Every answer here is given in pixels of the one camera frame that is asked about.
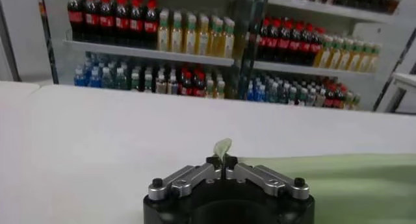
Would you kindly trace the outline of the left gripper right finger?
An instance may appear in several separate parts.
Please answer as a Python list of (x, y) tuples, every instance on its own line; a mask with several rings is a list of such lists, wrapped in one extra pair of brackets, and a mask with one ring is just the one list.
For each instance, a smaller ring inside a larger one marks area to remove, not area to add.
[(292, 179), (264, 165), (249, 166), (239, 162), (235, 156), (226, 155), (224, 158), (226, 179), (250, 181), (260, 187), (267, 195), (279, 197), (288, 193), (293, 199), (306, 200), (309, 198), (309, 186), (305, 179)]

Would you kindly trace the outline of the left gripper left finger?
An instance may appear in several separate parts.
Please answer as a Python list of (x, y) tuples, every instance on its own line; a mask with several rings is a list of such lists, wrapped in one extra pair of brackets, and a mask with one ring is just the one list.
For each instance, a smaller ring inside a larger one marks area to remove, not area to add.
[(222, 161), (219, 156), (209, 156), (199, 166), (185, 166), (165, 178), (154, 178), (148, 186), (148, 198), (162, 201), (169, 195), (179, 198), (190, 195), (202, 181), (220, 179)]

